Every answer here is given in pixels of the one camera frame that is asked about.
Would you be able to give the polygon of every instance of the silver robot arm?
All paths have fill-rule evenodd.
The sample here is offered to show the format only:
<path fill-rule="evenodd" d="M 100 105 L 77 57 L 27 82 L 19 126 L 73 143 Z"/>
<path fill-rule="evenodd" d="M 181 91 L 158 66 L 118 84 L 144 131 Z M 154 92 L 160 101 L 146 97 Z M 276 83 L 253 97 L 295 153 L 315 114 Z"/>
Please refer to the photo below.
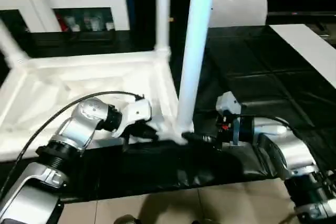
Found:
<path fill-rule="evenodd" d="M 53 192 L 67 185 L 75 160 L 90 144 L 95 130 L 120 136 L 128 125 L 150 118 L 146 99 L 129 104 L 121 112 L 97 98 L 80 102 L 48 144 L 38 148 L 37 162 L 26 167 L 0 202 L 0 223 L 49 223 L 52 214 L 62 208 Z"/>
<path fill-rule="evenodd" d="M 296 215 L 302 223 L 336 223 L 336 198 L 331 189 L 334 184 L 318 167 L 305 142 L 285 123 L 257 116 L 241 120 L 241 106 L 231 92 L 217 99 L 216 110 L 222 115 L 217 141 L 232 139 L 231 144 L 239 146 L 240 139 L 249 142 L 252 139 L 252 145 L 264 150 L 295 203 Z"/>
<path fill-rule="evenodd" d="M 280 122 L 254 118 L 253 144 L 264 149 L 284 181 L 302 223 L 331 223 L 336 198 L 307 145 Z"/>

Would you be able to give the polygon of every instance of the white vertical pipe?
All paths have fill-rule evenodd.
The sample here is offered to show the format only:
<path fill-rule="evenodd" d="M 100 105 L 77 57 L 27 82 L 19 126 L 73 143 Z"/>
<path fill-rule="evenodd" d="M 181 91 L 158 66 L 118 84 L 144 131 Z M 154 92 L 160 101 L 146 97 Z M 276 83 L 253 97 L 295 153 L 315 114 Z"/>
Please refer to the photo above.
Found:
<path fill-rule="evenodd" d="M 156 0 L 156 51 L 170 52 L 169 16 L 170 0 Z"/>
<path fill-rule="evenodd" d="M 5 56 L 5 61 L 10 68 L 15 67 L 18 63 L 29 59 L 25 52 L 13 39 L 6 25 L 0 19 L 0 50 Z"/>
<path fill-rule="evenodd" d="M 192 127 L 212 0 L 190 0 L 184 49 L 177 127 L 181 132 Z"/>

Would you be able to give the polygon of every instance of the black cloth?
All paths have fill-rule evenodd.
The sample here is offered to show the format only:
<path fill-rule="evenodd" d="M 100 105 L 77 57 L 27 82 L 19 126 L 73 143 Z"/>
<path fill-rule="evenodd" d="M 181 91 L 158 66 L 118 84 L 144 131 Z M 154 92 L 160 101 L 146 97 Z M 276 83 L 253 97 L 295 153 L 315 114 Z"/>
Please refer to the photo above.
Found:
<path fill-rule="evenodd" d="M 108 39 L 85 34 L 31 34 L 17 38 L 33 57 L 151 50 L 153 39 L 117 32 Z M 184 38 L 171 36 L 171 70 L 179 90 Z M 213 109 L 231 90 L 245 113 L 279 116 L 297 128 L 325 169 L 336 169 L 336 90 L 270 27 L 211 28 L 196 110 Z M 215 118 L 194 114 L 195 131 L 216 134 Z M 33 159 L 25 160 L 23 170 Z M 12 163 L 0 164 L 0 184 Z M 87 150 L 62 193 L 64 202 L 88 201 L 276 177 L 268 156 L 257 148 L 223 152 L 173 142 Z"/>

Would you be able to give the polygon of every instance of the floor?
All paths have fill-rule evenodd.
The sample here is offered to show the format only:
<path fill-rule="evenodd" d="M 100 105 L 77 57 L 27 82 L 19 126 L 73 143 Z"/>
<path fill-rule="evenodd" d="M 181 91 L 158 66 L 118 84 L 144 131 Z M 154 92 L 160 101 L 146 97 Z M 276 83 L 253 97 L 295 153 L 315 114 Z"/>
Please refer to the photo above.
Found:
<path fill-rule="evenodd" d="M 113 224 L 133 215 L 143 224 L 298 224 L 279 179 L 69 204 L 59 224 Z"/>

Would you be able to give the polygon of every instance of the red component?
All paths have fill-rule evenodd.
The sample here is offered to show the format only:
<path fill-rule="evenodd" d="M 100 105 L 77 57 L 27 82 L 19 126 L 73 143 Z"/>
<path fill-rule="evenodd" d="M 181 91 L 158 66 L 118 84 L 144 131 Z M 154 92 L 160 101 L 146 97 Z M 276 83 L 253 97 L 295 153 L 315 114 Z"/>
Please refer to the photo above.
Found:
<path fill-rule="evenodd" d="M 62 19 L 62 17 L 58 14 L 56 14 L 56 18 L 57 18 L 57 21 L 59 23 L 59 26 L 61 28 L 61 31 L 68 31 L 69 28 L 68 26 L 65 24 L 64 20 Z"/>

